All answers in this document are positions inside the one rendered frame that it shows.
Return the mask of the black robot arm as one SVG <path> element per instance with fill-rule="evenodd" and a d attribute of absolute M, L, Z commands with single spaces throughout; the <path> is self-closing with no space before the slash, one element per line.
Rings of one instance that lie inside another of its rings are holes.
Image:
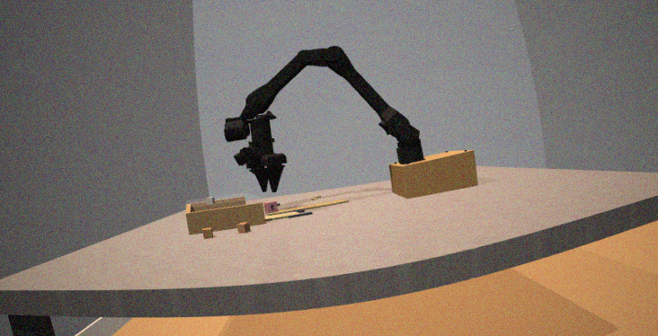
<path fill-rule="evenodd" d="M 412 127 L 410 121 L 400 112 L 393 109 L 373 89 L 368 82 L 353 68 L 351 61 L 342 49 L 332 46 L 328 49 L 301 50 L 285 65 L 268 83 L 257 88 L 245 99 L 245 108 L 240 117 L 225 119 L 225 137 L 227 142 L 252 137 L 271 135 L 271 119 L 277 119 L 267 109 L 275 96 L 306 66 L 328 66 L 336 74 L 347 80 L 377 113 L 382 121 L 378 124 L 387 135 L 396 137 L 399 143 L 396 149 L 399 164 L 412 164 L 423 159 L 420 131 Z M 267 111 L 267 112 L 266 112 Z M 263 114 L 266 112 L 265 114 Z M 258 115 L 263 114 L 263 115 Z M 256 117 L 256 119 L 254 119 Z M 248 120 L 249 119 L 249 120 Z M 250 128 L 249 128 L 250 123 Z M 238 165 L 245 165 L 249 160 L 260 157 L 254 141 L 248 141 L 249 146 L 240 149 L 234 158 Z"/>

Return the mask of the pink labelled cube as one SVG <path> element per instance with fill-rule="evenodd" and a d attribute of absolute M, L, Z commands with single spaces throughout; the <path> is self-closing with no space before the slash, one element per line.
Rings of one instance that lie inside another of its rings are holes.
<path fill-rule="evenodd" d="M 263 205 L 264 205 L 265 213 L 270 214 L 270 213 L 274 213 L 274 212 L 278 211 L 277 201 L 266 202 L 266 203 L 263 203 Z"/>

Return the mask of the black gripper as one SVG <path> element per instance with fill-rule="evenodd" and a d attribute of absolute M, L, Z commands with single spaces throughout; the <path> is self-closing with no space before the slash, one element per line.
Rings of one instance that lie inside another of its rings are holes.
<path fill-rule="evenodd" d="M 271 135 L 252 137 L 252 141 L 256 143 L 260 157 L 254 157 L 246 162 L 246 168 L 251 169 L 249 171 L 256 175 L 263 192 L 267 189 L 268 179 L 271 191 L 276 192 L 284 167 L 281 164 L 287 163 L 286 156 L 283 153 L 274 154 L 273 142 L 275 139 Z M 264 168 L 265 166 L 267 168 Z"/>

